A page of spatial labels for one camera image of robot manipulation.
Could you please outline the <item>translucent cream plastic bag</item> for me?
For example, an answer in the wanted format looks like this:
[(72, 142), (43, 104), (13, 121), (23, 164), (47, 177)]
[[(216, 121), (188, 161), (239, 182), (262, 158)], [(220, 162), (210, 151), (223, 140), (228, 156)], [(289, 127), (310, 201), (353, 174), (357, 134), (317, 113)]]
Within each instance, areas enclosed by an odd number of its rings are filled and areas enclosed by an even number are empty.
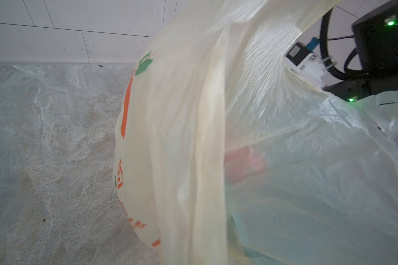
[(134, 69), (113, 183), (163, 265), (398, 265), (398, 91), (284, 56), (335, 1), (190, 1)]

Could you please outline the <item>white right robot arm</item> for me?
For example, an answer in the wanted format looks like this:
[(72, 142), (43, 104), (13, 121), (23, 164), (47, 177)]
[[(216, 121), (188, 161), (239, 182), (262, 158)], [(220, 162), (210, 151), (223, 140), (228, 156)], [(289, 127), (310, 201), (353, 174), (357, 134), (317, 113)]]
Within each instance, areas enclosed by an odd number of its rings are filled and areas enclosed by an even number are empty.
[(389, 1), (352, 24), (356, 47), (340, 71), (328, 51), (328, 11), (321, 21), (320, 54), (328, 73), (339, 83), (326, 92), (356, 102), (386, 91), (398, 91), (398, 1)]

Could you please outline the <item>pink dragon fruit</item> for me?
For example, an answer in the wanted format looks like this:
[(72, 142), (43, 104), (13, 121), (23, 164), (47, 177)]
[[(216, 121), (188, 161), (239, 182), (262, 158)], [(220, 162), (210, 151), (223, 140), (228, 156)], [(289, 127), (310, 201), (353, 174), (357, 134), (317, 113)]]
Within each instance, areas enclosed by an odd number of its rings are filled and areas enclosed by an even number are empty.
[(260, 152), (252, 146), (227, 151), (224, 155), (224, 174), (228, 183), (243, 179), (266, 170), (266, 162)]

